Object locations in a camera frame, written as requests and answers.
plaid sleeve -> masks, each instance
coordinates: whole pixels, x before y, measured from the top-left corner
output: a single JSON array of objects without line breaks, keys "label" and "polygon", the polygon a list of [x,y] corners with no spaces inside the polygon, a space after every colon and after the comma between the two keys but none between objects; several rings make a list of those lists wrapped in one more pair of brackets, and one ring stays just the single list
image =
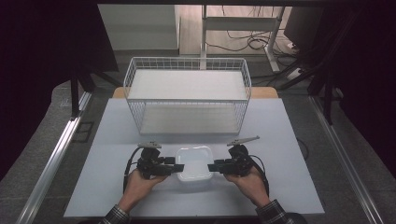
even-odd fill
[{"label": "plaid sleeve", "polygon": [[294,221],[286,216],[285,210],[277,200],[273,200],[264,207],[256,208],[256,212],[262,224],[294,224]]},{"label": "plaid sleeve", "polygon": [[129,215],[122,211],[118,205],[114,205],[99,224],[127,224],[128,222]]}]

person's left hand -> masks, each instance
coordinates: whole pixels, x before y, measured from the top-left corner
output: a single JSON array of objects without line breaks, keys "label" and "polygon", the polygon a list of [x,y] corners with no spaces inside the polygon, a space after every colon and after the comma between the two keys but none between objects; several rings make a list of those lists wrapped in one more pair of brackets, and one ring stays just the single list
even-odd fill
[{"label": "person's left hand", "polygon": [[163,182],[166,176],[155,176],[151,179],[143,178],[140,171],[134,169],[128,177],[128,184],[125,192],[119,201],[119,208],[129,214],[142,199],[149,195],[152,188],[158,183]]}]

white table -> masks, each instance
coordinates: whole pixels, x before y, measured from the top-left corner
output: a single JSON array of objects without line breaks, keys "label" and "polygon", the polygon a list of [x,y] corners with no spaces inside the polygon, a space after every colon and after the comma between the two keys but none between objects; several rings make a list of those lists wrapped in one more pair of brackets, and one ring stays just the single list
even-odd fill
[{"label": "white table", "polygon": [[[185,146],[208,146],[214,159],[231,156],[226,144],[259,135],[245,146],[260,157],[270,185],[270,198],[287,212],[324,213],[281,99],[252,99],[239,135],[140,136],[124,99],[110,99],[92,143],[65,217],[103,217],[122,194],[126,162],[137,144],[155,140],[161,156],[175,156]],[[133,217],[256,216],[254,205],[237,187],[215,174],[204,187],[192,188],[171,175],[133,209]]]}]

wire mesh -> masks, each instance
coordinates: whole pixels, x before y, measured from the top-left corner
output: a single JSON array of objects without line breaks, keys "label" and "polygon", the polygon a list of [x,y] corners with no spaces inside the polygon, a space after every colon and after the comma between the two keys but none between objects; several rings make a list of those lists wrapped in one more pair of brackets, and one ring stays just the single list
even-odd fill
[{"label": "wire mesh", "polygon": [[[183,96],[180,99],[129,98],[136,71],[147,69],[238,71],[246,97],[244,100],[184,100]],[[124,79],[124,93],[140,133],[239,133],[250,99],[251,82],[244,59],[132,58]]]}]

black curtain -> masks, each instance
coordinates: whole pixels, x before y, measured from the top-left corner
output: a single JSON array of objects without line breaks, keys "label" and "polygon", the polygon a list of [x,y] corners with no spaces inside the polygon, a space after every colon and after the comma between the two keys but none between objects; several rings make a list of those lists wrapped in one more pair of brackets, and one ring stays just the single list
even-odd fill
[{"label": "black curtain", "polygon": [[1,178],[44,118],[53,88],[85,65],[118,71],[94,2],[1,1]]},{"label": "black curtain", "polygon": [[396,176],[396,14],[391,1],[368,1],[337,52],[333,73],[341,107]]}]

